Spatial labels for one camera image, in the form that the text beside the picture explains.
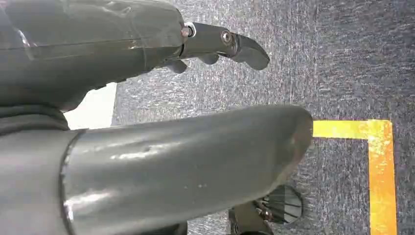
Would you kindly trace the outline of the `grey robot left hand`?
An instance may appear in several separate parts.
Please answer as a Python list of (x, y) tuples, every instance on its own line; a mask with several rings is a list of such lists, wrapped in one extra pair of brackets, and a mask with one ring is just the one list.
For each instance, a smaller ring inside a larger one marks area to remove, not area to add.
[(284, 181), (312, 140), (303, 107), (68, 126), (90, 90), (220, 56), (255, 70), (270, 61), (256, 41), (185, 23), (163, 1), (1, 1), (1, 234), (185, 235), (188, 220), (229, 209), (233, 234), (268, 235), (261, 198), (301, 212)]

